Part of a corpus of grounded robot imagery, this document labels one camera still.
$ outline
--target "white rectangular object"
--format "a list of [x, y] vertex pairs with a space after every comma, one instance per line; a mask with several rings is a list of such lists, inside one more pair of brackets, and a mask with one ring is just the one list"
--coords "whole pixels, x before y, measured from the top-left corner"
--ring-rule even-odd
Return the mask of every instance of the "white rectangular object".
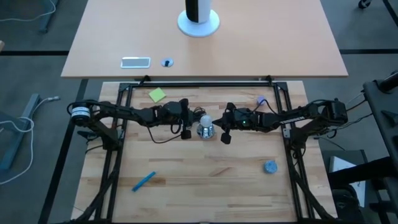
[[[339, 157], [332, 156], [330, 157], [330, 168], [329, 172], [336, 172], [342, 169], [347, 169], [356, 166], [355, 164], [352, 164], [350, 162], [347, 162], [343, 159], [340, 159]], [[366, 181], [360, 181], [360, 182], [354, 182], [350, 183], [351, 186], [354, 187], [356, 195], [359, 200], [359, 205], [361, 207], [365, 207], [365, 186], [366, 186]]]

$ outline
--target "blue sponge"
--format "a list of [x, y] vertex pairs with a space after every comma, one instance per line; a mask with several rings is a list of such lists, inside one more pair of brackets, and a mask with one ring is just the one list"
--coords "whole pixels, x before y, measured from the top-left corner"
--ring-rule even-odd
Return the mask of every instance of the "blue sponge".
[[278, 166], [275, 161], [267, 161], [264, 164], [264, 172], [267, 172], [269, 174], [274, 174], [277, 171], [278, 171]]

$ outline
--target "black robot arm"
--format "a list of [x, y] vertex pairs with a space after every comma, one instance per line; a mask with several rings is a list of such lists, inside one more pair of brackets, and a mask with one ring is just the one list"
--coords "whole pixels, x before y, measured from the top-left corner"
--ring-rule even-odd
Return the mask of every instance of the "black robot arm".
[[71, 103], [67, 110], [75, 125], [90, 128], [103, 140], [103, 148], [106, 150], [118, 149], [120, 146], [119, 134], [115, 127], [106, 127], [101, 122], [103, 118], [112, 117], [135, 121], [147, 128], [158, 125], [177, 125], [179, 126], [177, 132], [182, 127], [181, 138], [190, 139], [191, 132], [187, 128], [192, 126], [194, 122], [198, 122], [205, 114], [204, 110], [189, 110], [187, 99], [143, 109], [118, 106], [107, 101], [85, 100]]
[[236, 108], [233, 103], [228, 103], [223, 117], [213, 121], [213, 124], [225, 131], [221, 135], [221, 141], [229, 144], [231, 142], [230, 130], [253, 130], [268, 133], [282, 124], [305, 119], [312, 119], [312, 121], [302, 128], [290, 130], [292, 147], [301, 148], [309, 136], [326, 133], [329, 127], [341, 126], [348, 120], [344, 103], [338, 100], [317, 100], [306, 106], [299, 106], [281, 113], [251, 111], [249, 108]]

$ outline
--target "white cable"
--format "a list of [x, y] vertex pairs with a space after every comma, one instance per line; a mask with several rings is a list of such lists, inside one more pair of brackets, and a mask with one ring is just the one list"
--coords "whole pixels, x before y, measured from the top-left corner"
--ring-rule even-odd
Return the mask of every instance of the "white cable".
[[46, 12], [46, 13], [44, 13], [44, 14], [38, 15], [38, 16], [36, 16], [36, 17], [33, 18], [33, 19], [9, 18], [9, 19], [0, 19], [0, 22], [7, 22], [7, 21], [32, 22], [32, 21], [35, 21], [36, 19], [38, 19], [38, 18], [40, 18], [40, 17], [42, 17], [42, 16], [46, 16], [46, 15], [49, 15], [49, 14], [53, 14], [53, 13], [55, 13], [55, 11], [57, 10], [57, 7], [55, 7], [55, 4], [54, 4], [54, 2], [52, 2], [52, 0], [49, 0], [49, 1], [51, 2], [52, 6], [53, 6], [53, 9], [52, 9], [51, 12]]
[[[58, 96], [56, 96], [56, 97], [50, 97], [50, 98], [46, 98], [46, 99], [42, 100], [42, 101], [41, 101], [39, 104], [37, 104], [37, 106], [33, 109], [32, 116], [33, 116], [33, 114], [35, 113], [35, 111], [37, 110], [37, 108], [39, 108], [39, 106], [42, 105], [44, 102], [46, 102], [46, 101], [54, 101], [54, 100], [59, 100], [59, 99], [60, 99], [60, 98], [59, 98]], [[19, 129], [19, 128], [15, 125], [15, 123], [12, 122], [12, 121], [1, 121], [0, 124], [11, 123], [18, 131], [20, 131], [20, 132], [22, 132], [22, 133], [27, 133], [27, 132], [29, 132], [29, 131], [31, 132], [31, 135], [30, 135], [30, 162], [29, 162], [29, 165], [26, 167], [26, 169], [25, 169], [24, 171], [22, 171], [20, 174], [17, 174], [16, 176], [14, 176], [14, 177], [12, 177], [12, 178], [6, 180], [6, 181], [0, 182], [0, 185], [6, 184], [6, 183], [8, 183], [8, 182], [10, 182], [10, 181], [12, 181], [12, 180], [14, 180], [14, 179], [20, 177], [22, 174], [25, 174], [25, 173], [30, 169], [30, 167], [32, 166], [32, 163], [33, 163], [33, 127], [34, 127], [35, 125], [34, 125], [34, 122], [33, 122], [30, 118], [20, 117], [20, 119], [26, 119], [26, 120], [30, 121], [30, 128], [29, 128], [28, 130], [21, 130], [21, 129]]]
[[354, 98], [350, 99], [346, 105], [348, 105], [349, 103], [351, 103], [353, 100], [357, 99], [358, 97], [360, 97], [361, 95], [363, 95], [363, 92], [361, 92], [360, 94], [356, 95]]

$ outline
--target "yellow sticky note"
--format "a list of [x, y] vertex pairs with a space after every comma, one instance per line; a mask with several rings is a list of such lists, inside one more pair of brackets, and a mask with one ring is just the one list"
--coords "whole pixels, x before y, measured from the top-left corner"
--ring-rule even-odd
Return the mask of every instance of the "yellow sticky note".
[[161, 99], [166, 97], [166, 94], [161, 88], [157, 88], [149, 93], [150, 98], [155, 102], [159, 102]]

